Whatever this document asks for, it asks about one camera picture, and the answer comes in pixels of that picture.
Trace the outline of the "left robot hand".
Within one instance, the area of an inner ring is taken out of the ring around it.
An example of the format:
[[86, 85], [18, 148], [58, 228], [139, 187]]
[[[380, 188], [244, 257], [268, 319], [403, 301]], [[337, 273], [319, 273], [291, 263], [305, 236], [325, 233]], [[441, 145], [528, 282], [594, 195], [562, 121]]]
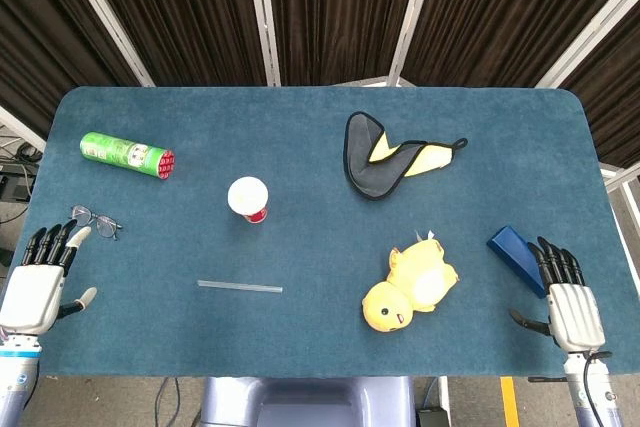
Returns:
[[85, 310], [97, 296], [95, 287], [63, 304], [62, 294], [70, 268], [89, 226], [64, 225], [37, 230], [28, 240], [23, 257], [10, 273], [1, 304], [1, 328], [10, 335], [41, 335], [62, 318]]

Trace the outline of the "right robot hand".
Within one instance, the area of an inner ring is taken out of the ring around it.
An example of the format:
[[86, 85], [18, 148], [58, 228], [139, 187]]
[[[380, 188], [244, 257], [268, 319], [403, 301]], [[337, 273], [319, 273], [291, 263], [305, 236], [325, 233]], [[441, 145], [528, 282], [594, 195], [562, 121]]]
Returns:
[[594, 294], [577, 258], [544, 237], [528, 242], [543, 282], [548, 321], [525, 318], [515, 309], [511, 319], [521, 327], [551, 337], [567, 353], [591, 354], [605, 344], [604, 328]]

